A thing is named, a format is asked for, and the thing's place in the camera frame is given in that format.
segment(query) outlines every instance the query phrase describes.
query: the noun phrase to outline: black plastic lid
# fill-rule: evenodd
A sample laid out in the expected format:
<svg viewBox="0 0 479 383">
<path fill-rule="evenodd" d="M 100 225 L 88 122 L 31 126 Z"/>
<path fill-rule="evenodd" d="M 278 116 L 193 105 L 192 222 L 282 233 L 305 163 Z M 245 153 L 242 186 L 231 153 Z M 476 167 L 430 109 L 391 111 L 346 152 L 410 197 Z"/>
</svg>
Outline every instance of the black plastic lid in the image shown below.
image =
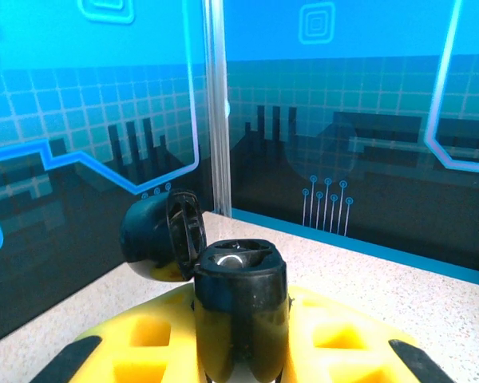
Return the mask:
<svg viewBox="0 0 479 383">
<path fill-rule="evenodd" d="M 140 275 L 164 282 L 189 281 L 206 248 L 196 195 L 171 190 L 135 202 L 121 223 L 121 249 Z"/>
</svg>

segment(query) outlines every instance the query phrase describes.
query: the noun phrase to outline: square hole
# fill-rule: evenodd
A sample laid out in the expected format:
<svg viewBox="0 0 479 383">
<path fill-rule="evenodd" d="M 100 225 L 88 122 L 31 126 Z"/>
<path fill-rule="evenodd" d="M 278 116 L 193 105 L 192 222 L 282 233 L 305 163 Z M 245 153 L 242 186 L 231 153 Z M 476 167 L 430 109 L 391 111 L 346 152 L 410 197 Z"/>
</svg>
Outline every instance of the square hole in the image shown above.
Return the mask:
<svg viewBox="0 0 479 383">
<path fill-rule="evenodd" d="M 138 318 L 133 329 L 130 345 L 133 347 L 163 347 L 170 341 L 170 323 L 153 318 Z"/>
<path fill-rule="evenodd" d="M 114 363 L 113 374 L 115 383 L 161 383 L 166 368 L 164 362 L 122 361 Z"/>
<path fill-rule="evenodd" d="M 367 349 L 362 338 L 352 326 L 345 326 L 337 330 L 323 324 L 314 330 L 312 340 L 314 347 L 320 349 Z"/>
<path fill-rule="evenodd" d="M 350 362 L 338 363 L 329 368 L 332 381 L 348 383 L 396 383 L 383 367 L 357 365 Z"/>
</svg>

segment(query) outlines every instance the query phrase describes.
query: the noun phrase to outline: speckled countertop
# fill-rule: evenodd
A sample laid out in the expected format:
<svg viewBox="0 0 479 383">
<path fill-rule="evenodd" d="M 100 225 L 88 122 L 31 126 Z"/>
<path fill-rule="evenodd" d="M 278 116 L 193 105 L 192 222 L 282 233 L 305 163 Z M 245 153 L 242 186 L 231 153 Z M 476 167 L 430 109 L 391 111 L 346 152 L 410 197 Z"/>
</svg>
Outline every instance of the speckled countertop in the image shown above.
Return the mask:
<svg viewBox="0 0 479 383">
<path fill-rule="evenodd" d="M 204 214 L 208 242 L 262 238 L 287 262 L 288 282 L 396 326 L 458 383 L 479 382 L 479 286 L 397 263 Z M 30 381 L 90 327 L 179 284 L 123 264 L 0 341 L 0 383 Z"/>
</svg>

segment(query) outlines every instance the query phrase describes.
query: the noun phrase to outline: grid pattern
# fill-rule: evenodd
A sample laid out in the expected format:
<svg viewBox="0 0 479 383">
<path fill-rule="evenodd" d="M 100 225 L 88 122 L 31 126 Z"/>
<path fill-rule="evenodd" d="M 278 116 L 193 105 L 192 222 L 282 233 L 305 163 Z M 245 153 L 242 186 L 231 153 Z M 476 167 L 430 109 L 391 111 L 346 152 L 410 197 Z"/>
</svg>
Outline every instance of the grid pattern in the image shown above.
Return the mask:
<svg viewBox="0 0 479 383">
<path fill-rule="evenodd" d="M 194 68 L 197 120 L 205 119 L 204 70 Z M 65 141 L 99 160 L 113 159 L 107 127 L 117 126 L 123 162 L 133 161 L 126 123 L 135 123 L 139 155 L 148 156 L 141 120 L 151 117 L 153 142 L 165 137 L 183 164 L 193 161 L 192 121 L 185 65 L 8 70 L 0 72 L 0 146 L 37 138 Z M 31 190 L 51 193 L 48 176 L 0 188 L 0 199 Z"/>
<path fill-rule="evenodd" d="M 361 152 L 365 147 L 377 148 L 389 143 L 396 144 L 401 152 L 420 152 L 427 156 L 429 151 L 422 143 L 422 133 L 430 109 L 438 61 L 439 57 L 373 57 L 230 63 L 232 144 L 242 138 L 245 122 L 255 121 L 257 105 L 278 105 L 283 113 L 295 106 L 298 109 L 297 134 L 304 137 L 320 138 L 326 126 L 337 122 L 334 118 L 340 112 L 419 117 L 421 123 L 414 131 L 417 137 L 414 142 L 383 137 L 384 133 L 392 132 L 382 132 L 376 126 L 377 122 L 371 119 L 371 128 L 378 130 L 379 134 L 354 139 L 356 141 L 350 143 L 350 148 L 353 144 L 355 151 Z M 452 57 L 441 117 L 479 120 L 479 55 Z M 409 133 L 404 124 L 393 124 L 390 130 L 397 135 Z M 288 119 L 282 115 L 282 141 L 288 141 L 287 131 Z M 266 138 L 271 139 L 268 115 L 265 132 Z M 471 160 L 479 160 L 478 148 L 465 149 L 462 142 L 456 142 L 456 147 L 446 143 L 450 137 L 460 137 L 460 141 L 479 140 L 479 129 L 473 131 L 468 124 L 440 124 L 441 142 L 442 137 L 452 156 L 461 152 Z M 326 174 L 334 169 L 335 164 L 324 169 L 316 168 L 316 159 L 312 156 L 316 145 L 319 146 L 316 140 L 299 141 L 298 160 L 292 162 L 301 168 L 300 174 L 309 176 L 307 173 L 312 174 L 313 169 Z M 339 157 L 347 154 L 335 153 Z M 385 170 L 389 167 L 390 164 L 383 164 Z"/>
</svg>

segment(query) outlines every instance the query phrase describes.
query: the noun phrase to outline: yellow object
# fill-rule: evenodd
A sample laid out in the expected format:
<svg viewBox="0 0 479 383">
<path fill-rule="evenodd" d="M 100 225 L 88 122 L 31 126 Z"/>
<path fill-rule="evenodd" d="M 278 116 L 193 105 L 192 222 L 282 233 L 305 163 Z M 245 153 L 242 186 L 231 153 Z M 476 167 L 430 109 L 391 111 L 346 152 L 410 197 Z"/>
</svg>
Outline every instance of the yellow object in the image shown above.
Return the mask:
<svg viewBox="0 0 479 383">
<path fill-rule="evenodd" d="M 71 383 L 205 383 L 193 294 L 188 283 L 84 332 L 78 339 L 102 342 Z M 418 383 L 388 343 L 414 339 L 309 290 L 290 286 L 289 295 L 283 383 Z"/>
</svg>

